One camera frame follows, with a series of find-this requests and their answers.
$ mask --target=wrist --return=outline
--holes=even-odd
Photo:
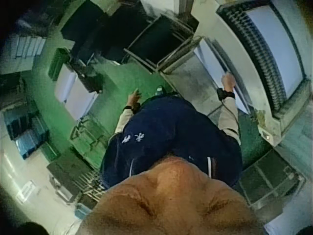
[[[224,87],[224,91],[226,91],[226,92],[233,92],[233,93],[234,93],[234,88],[233,88],[233,87],[225,86],[225,87]]]
[[[130,106],[131,108],[134,107],[134,105],[132,103],[128,103],[128,102],[127,102],[126,106]]]

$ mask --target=black watch strap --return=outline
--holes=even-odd
[[[220,101],[226,99],[227,97],[235,98],[234,92],[227,92],[227,91],[224,91],[222,88],[217,89],[217,96]]]
[[[132,108],[130,105],[126,105],[126,106],[124,107],[123,111],[124,111],[125,109],[130,109],[130,110],[132,110],[133,108]]]

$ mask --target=person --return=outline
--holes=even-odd
[[[77,234],[263,234],[231,188],[242,157],[235,80],[222,82],[218,127],[180,97],[161,92],[134,114],[140,93],[129,96],[100,170],[108,190]]]

